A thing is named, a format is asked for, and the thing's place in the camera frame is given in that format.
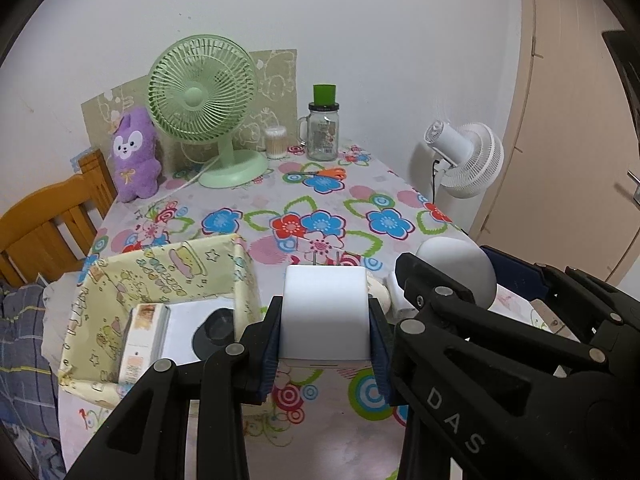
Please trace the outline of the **round cream compact mirror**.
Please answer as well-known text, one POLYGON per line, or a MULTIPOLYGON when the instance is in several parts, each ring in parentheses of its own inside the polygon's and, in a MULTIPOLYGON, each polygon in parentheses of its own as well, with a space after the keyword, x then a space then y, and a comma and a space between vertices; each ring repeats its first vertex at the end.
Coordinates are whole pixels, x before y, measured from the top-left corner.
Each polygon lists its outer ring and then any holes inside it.
POLYGON ((367 288, 368 294, 378 300, 383 313, 387 314, 390 312, 392 298, 390 298, 390 291, 384 283, 378 280, 373 274, 367 273, 367 288))

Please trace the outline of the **white rectangular power adapter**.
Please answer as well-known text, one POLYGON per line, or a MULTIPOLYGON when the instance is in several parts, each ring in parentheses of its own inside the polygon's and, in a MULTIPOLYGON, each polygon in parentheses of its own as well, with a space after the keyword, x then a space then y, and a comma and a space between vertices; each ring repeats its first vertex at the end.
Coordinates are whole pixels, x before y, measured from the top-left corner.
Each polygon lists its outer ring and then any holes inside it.
POLYGON ((288 267, 280 357, 329 363, 370 358, 366 270, 361 266, 288 267))

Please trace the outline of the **white 45W charger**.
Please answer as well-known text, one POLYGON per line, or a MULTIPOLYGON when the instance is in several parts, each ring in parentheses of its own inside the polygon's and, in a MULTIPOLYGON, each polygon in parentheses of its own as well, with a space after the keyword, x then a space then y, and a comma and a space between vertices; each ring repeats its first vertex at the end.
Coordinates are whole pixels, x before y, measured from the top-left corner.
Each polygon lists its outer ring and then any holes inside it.
POLYGON ((534 299, 530 304, 541 317, 544 326, 546 326, 551 333, 578 341, 578 338, 568 326, 542 300, 534 299))

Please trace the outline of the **white rectangular box orange label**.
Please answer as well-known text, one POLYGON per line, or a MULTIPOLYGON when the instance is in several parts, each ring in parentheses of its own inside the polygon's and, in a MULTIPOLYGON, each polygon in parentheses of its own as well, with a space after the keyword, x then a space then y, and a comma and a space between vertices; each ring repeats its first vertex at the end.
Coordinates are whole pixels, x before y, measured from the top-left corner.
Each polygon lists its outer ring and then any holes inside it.
POLYGON ((120 360, 120 384, 134 384, 160 358, 168 318, 166 304, 138 304, 132 309, 120 360))

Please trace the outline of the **blue plaid bedding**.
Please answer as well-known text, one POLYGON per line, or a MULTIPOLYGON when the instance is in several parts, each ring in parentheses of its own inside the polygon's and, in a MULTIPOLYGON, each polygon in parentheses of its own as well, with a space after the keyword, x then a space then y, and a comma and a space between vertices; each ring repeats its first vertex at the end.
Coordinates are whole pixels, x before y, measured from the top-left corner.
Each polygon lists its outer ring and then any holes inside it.
POLYGON ((41 354, 43 287, 1 285, 1 426, 39 479, 66 468, 58 426, 58 380, 41 354))

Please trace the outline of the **grey round speaker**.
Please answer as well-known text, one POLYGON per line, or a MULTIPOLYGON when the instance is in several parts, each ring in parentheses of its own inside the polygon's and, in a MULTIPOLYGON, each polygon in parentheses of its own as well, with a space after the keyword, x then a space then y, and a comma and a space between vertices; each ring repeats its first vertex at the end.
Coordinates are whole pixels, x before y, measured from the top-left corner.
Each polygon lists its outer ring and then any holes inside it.
POLYGON ((416 256, 472 292, 475 303, 489 309, 497 295, 494 267, 474 243, 461 238, 436 236, 424 240, 416 256))

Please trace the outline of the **floral tablecloth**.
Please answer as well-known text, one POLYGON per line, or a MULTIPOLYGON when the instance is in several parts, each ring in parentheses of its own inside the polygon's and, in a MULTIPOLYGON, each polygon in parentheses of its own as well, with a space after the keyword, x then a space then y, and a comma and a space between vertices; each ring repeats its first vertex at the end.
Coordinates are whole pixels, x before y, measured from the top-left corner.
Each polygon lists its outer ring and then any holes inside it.
MULTIPOLYGON (((362 148, 346 148, 335 162, 310 162, 294 148, 235 188, 203 188, 181 170, 150 200, 111 206, 80 277, 124 252, 228 234, 245 240, 262 302, 282 290, 293 264, 363 266, 385 281, 397 256, 428 238, 472 242, 427 195, 362 148)), ((252 475, 393 479, 405 420, 403 408, 384 403, 367 365, 282 366, 267 406, 246 415, 252 475)))

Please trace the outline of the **yellow cartoon fabric storage box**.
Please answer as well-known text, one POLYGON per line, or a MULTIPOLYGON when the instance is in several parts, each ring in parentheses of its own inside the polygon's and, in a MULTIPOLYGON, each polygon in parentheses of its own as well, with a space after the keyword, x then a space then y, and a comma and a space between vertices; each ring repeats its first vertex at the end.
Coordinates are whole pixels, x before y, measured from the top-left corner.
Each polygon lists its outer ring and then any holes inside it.
POLYGON ((252 258, 238 234, 152 246, 100 259, 77 286, 58 367, 58 385, 79 399, 114 408, 126 388, 117 375, 125 328, 138 304, 233 299, 234 338, 262 319, 252 258))

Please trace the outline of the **wooden bed headboard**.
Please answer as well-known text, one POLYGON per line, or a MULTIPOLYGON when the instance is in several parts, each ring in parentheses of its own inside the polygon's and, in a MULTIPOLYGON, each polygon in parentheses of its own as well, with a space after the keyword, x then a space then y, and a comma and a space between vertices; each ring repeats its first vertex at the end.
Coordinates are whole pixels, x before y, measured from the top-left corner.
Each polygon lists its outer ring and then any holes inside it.
POLYGON ((40 188, 1 217, 1 281, 13 287, 40 276, 56 281, 79 271, 96 238, 88 210, 104 218, 116 190, 97 148, 78 162, 80 173, 40 188))

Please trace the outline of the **white clip fan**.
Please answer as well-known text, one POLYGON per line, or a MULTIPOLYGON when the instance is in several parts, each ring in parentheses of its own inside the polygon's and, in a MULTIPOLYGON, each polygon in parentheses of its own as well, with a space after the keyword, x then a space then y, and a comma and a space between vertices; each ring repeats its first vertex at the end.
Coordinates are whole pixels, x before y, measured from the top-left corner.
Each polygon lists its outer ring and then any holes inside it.
POLYGON ((501 140, 482 122, 458 128, 435 120, 424 141, 436 154, 432 170, 432 193, 442 188, 459 200, 484 193, 499 177, 504 162, 501 140))

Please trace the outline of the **purple plush bunny toy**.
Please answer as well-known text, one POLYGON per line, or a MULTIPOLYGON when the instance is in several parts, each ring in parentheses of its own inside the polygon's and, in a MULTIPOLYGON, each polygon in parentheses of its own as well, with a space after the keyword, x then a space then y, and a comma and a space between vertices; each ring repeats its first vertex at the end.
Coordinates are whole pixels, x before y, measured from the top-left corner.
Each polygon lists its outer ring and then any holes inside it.
POLYGON ((162 164, 156 158, 157 133, 145 107, 122 116, 112 135, 112 159, 117 200, 129 203, 150 198, 158 190, 162 164))

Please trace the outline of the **cotton swab container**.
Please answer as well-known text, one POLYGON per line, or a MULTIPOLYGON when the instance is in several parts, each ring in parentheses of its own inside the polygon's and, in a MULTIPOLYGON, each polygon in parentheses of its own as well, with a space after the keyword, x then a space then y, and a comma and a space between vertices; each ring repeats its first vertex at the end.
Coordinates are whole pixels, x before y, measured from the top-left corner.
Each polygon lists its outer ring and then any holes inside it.
POLYGON ((269 159, 285 158, 288 154, 288 132, 285 126, 265 128, 264 142, 266 156, 269 159))

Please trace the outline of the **green desk fan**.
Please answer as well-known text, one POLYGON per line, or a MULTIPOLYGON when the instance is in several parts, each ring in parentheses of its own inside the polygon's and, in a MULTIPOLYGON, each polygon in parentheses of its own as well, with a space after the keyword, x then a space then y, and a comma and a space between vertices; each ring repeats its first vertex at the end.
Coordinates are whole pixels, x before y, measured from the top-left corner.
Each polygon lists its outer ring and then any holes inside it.
POLYGON ((193 35, 169 46, 152 65, 146 107, 154 125, 180 144, 216 146, 217 155, 202 165, 200 185, 234 188, 268 168, 262 153, 233 147, 256 92, 255 64, 245 49, 226 37, 193 35))

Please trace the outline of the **black round suction mount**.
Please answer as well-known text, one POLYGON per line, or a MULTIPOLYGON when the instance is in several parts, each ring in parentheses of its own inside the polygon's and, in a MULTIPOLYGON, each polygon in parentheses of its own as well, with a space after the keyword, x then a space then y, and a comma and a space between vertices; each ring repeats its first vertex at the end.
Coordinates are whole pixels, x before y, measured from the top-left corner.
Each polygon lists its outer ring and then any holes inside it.
POLYGON ((233 311, 229 308, 219 308, 198 326, 192 338, 192 349, 201 361, 206 361, 233 341, 233 311))

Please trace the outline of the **beige cartoon wall sheet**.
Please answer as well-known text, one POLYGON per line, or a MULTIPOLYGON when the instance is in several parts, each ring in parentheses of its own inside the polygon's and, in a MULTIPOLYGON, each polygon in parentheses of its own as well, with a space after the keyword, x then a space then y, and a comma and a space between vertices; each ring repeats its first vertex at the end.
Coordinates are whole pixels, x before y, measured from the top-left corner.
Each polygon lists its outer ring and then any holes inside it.
MULTIPOLYGON (((244 122, 233 133, 237 150, 263 151, 264 130, 283 126, 293 134, 297 126, 296 61, 297 51, 263 50, 250 54, 256 67, 257 93, 244 122)), ((90 145, 99 148, 109 170, 115 170, 112 155, 112 135, 122 115, 146 104, 148 78, 120 84, 81 104, 82 116, 90 145)), ((217 154, 214 144, 182 145, 165 133, 157 138, 157 158, 165 174, 206 162, 217 154)))

